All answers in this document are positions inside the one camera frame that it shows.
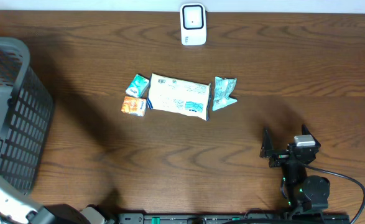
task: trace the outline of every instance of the white rectangular device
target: white rectangular device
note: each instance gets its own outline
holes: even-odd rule
[[[202,45],[207,38],[206,9],[200,3],[181,6],[181,42],[183,45]]]

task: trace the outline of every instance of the green component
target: green component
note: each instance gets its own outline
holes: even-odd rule
[[[153,217],[152,218],[152,224],[160,224],[160,218]]]

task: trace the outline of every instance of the wood grain surface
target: wood grain surface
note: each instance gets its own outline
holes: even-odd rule
[[[259,158],[262,129],[284,149],[302,123],[322,143],[313,166],[365,185],[365,15],[208,13],[207,42],[197,47],[181,44],[179,19],[0,11],[0,36],[27,44],[56,101],[32,198],[149,213],[286,207],[281,170]],[[237,78],[238,102],[210,111],[207,122],[156,110],[122,114],[134,75],[152,72],[212,84]],[[328,211],[352,218],[360,188],[325,177]]]

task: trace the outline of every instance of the small box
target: small box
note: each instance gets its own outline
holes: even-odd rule
[[[145,93],[148,86],[149,80],[137,74],[128,86],[126,93],[129,96],[140,98]]]
[[[136,116],[145,116],[146,112],[146,100],[134,98],[130,96],[124,97],[121,111],[127,114],[133,114]]]

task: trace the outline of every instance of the package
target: package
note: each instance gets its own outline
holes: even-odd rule
[[[208,121],[210,90],[210,84],[152,74],[147,102],[150,109],[197,116]]]
[[[126,93],[129,96],[140,98],[145,93],[148,86],[149,80],[137,74],[128,86]]]
[[[144,116],[146,112],[146,100],[126,96],[124,97],[121,111],[127,114]]]
[[[234,90],[234,87],[236,86],[237,80],[237,78],[224,79],[220,77],[215,77],[213,111],[237,102],[237,99],[229,97],[229,95]]]

